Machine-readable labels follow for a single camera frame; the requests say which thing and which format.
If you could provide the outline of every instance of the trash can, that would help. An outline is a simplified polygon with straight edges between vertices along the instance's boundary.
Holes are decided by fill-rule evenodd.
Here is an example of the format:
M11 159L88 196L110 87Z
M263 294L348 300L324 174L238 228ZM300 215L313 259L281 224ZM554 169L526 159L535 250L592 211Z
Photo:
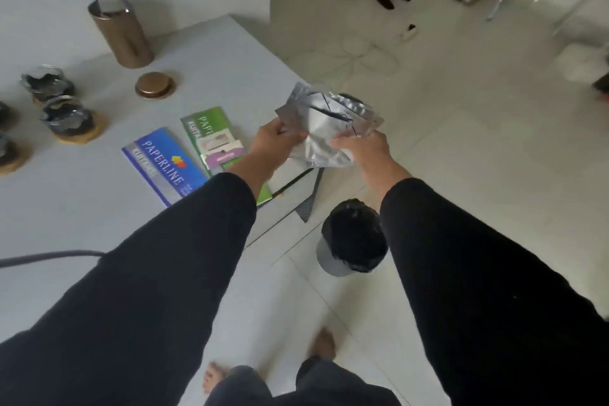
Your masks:
M324 221L317 261L332 276L368 273L383 261L387 249L377 212L351 199L336 206Z

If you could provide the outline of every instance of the bare foot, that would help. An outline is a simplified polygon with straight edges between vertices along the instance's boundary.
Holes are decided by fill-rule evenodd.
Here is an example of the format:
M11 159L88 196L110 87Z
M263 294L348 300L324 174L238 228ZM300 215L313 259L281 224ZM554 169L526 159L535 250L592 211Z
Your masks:
M220 367L215 363L209 363L207 366L207 371L205 371L205 375L203 376L203 392L206 395L209 395L211 391L220 383L220 381L224 380L226 377L226 373L220 369Z
M323 327L317 334L317 337L309 348L309 356L319 356L327 360L333 360L336 358L336 343L334 342L334 336L326 328Z

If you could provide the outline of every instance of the hand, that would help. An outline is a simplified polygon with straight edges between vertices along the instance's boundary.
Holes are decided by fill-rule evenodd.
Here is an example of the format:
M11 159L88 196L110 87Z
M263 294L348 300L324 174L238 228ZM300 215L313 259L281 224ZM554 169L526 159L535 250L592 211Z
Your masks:
M378 166L382 160L391 159L387 137L379 131L365 137L338 137L332 140L331 145L351 151L355 163L362 168L367 165Z
M283 122L278 117L260 127L250 151L250 154L261 157L265 163L270 164L272 172L276 171L290 156L292 149L307 137L306 133L282 133L283 127Z

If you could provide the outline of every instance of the silver foil bag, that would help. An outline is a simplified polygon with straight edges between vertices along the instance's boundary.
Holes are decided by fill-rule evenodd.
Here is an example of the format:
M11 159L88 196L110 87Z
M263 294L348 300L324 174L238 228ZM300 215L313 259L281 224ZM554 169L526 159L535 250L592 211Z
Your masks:
M288 130L309 134L290 154L309 167L352 166L351 153L333 148L330 142L344 135L367 135L383 123L374 109L353 96L317 92L300 82L275 111Z

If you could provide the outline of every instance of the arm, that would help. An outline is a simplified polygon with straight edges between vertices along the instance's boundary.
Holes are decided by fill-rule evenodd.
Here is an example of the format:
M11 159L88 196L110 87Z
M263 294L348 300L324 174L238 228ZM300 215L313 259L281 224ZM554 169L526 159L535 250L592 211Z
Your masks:
M175 405L203 348L256 197L301 137L262 127L252 151L164 210L0 345L0 403Z
M383 199L383 231L453 404L518 395L543 403L607 375L607 325L562 276L411 178L382 134L335 144L353 152Z

